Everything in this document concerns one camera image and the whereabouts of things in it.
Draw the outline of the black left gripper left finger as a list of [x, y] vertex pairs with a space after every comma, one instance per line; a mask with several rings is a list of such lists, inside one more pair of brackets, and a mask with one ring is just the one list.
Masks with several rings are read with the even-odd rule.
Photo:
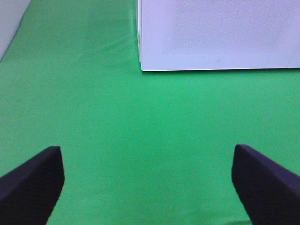
[[59, 146], [51, 146], [0, 178], [0, 223], [45, 225], [65, 182]]

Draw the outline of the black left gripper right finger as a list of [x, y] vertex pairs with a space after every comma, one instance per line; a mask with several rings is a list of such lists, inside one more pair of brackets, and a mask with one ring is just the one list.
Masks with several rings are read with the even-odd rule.
[[300, 223], [300, 177], [248, 145], [234, 149], [233, 186], [254, 225]]

